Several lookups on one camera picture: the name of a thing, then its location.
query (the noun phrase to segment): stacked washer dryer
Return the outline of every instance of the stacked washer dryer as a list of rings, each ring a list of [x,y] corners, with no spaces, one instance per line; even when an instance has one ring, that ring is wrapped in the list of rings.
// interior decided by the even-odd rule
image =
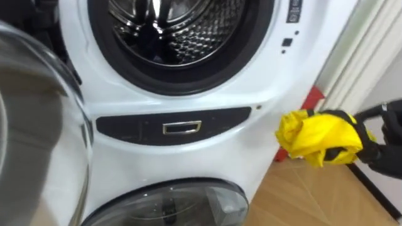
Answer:
[[[241,225],[280,115],[301,106],[357,2],[59,0],[62,36],[33,32],[58,14],[31,16],[92,114],[82,225]]]

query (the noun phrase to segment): silver handle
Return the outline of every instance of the silver handle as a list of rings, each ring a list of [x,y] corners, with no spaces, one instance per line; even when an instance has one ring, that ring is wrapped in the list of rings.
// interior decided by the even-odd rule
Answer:
[[[163,124],[163,135],[193,134],[201,129],[201,124],[202,121],[165,123]]]

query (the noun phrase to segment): laminate floor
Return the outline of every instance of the laminate floor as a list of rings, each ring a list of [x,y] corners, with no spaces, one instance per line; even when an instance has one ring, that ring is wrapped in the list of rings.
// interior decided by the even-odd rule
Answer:
[[[245,226],[398,225],[346,166],[273,163]]]

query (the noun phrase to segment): white wall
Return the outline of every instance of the white wall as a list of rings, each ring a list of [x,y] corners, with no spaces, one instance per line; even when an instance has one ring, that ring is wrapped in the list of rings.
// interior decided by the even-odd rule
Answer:
[[[399,52],[394,62],[387,69],[387,72],[368,95],[361,110],[393,99],[402,99],[402,51]],[[366,127],[374,133],[379,143],[384,143],[381,132],[382,124],[383,121],[381,118],[366,122]],[[356,165],[384,193],[388,200],[402,212],[402,180],[380,175],[361,162],[357,162]]]

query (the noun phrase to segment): lower machine door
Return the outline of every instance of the lower machine door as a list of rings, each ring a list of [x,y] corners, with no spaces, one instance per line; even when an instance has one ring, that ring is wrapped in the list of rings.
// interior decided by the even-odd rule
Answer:
[[[237,185],[189,178],[147,186],[115,198],[82,226],[240,226],[249,208]]]

